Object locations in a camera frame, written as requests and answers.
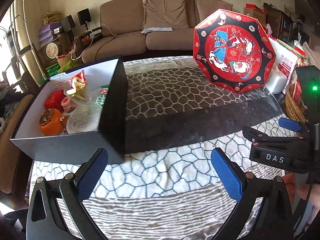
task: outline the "octagonal box lid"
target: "octagonal box lid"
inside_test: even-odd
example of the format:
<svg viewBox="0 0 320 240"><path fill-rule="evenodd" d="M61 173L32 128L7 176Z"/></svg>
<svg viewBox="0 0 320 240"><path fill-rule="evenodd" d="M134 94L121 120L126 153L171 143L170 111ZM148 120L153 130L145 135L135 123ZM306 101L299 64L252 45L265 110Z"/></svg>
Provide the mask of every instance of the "octagonal box lid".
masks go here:
<svg viewBox="0 0 320 240"><path fill-rule="evenodd" d="M195 27L193 58L211 83L232 92L265 85L275 55L252 17L219 9Z"/></svg>

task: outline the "screw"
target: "screw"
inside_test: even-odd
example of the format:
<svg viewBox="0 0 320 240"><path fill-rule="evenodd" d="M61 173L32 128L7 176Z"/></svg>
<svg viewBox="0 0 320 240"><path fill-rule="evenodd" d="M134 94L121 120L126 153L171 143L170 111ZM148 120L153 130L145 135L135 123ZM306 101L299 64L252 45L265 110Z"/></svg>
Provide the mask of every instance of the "screw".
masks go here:
<svg viewBox="0 0 320 240"><path fill-rule="evenodd" d="M37 183L41 183L42 181L43 181L43 177L39 177L38 179L37 179Z"/></svg>
<svg viewBox="0 0 320 240"><path fill-rule="evenodd" d="M283 181L282 177L280 177L280 176L276 176L276 180L279 181L279 182Z"/></svg>
<svg viewBox="0 0 320 240"><path fill-rule="evenodd" d="M73 173L68 173L65 177L65 179L72 179L73 178Z"/></svg>
<svg viewBox="0 0 320 240"><path fill-rule="evenodd" d="M253 174L252 172L246 172L246 173L245 173L245 176L246 176L248 179L253 179L254 174Z"/></svg>

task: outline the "wicker basket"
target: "wicker basket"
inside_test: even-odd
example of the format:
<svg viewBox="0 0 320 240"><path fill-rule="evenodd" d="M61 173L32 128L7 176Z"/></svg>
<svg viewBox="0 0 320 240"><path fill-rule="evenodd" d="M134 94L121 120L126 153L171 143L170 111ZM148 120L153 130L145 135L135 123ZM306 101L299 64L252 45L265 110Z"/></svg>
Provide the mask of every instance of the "wicker basket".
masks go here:
<svg viewBox="0 0 320 240"><path fill-rule="evenodd" d="M295 101L293 101L293 89L294 84L289 84L285 88L285 109L287 116L294 121L306 122L306 118L304 117L302 111L299 109Z"/></svg>

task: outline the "open box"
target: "open box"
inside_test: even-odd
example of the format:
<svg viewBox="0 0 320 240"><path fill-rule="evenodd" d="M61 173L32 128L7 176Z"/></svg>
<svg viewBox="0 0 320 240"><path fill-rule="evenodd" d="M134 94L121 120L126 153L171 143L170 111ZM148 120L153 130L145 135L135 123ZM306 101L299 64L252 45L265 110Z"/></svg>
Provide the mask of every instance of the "open box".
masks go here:
<svg viewBox="0 0 320 240"><path fill-rule="evenodd" d="M25 109L15 128L11 141L36 161L82 164L87 162L98 148L108 151L108 164L123 162L125 141L125 117L128 91L127 76L120 57L104 59L93 64L81 65L66 71L73 77L84 70L87 91L98 91L109 85L101 112L98 129L90 132L43 136L39 120L45 112L44 102L54 91L50 80Z"/></svg>

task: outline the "metal pole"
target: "metal pole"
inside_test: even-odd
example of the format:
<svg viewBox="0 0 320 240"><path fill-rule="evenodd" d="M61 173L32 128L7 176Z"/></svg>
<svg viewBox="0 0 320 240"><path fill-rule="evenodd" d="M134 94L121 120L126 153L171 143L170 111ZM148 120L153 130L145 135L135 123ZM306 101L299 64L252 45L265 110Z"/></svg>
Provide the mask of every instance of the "metal pole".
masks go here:
<svg viewBox="0 0 320 240"><path fill-rule="evenodd" d="M42 68L41 68L41 66L40 66L39 59L38 59L38 57L36 56L36 53L35 53L35 48L33 47L33 44L32 44L32 42L31 42L31 39L30 39L30 36L29 36L29 31L28 31L28 26L27 26L27 20L26 20L26 14L25 14L25 9L24 9L24 0L22 0L22 7L23 7L23 20L24 20L24 24L25 24L25 26L26 26L26 32L27 32L27 37L28 37L28 40L29 40L29 43L30 43L30 46L31 46L31 51L32 51L33 56L35 57L35 60L36 60L37 65L38 65L38 68L40 69L41 74L42 74L44 80L46 80L47 77L46 77L44 71L42 70Z"/></svg>
<svg viewBox="0 0 320 240"><path fill-rule="evenodd" d="M10 6L10 28L11 28L11 31L13 32L12 33L12 41L13 41L13 45L14 45L14 48L16 50L16 55L18 57L18 60L23 68L24 71L27 71L27 67L25 65L25 63L23 62L22 60L22 57L20 55L20 46L19 46L19 43L18 43L18 37L17 37L17 33L16 33L16 20L15 20L15 12L14 12L14 2L11 4Z"/></svg>

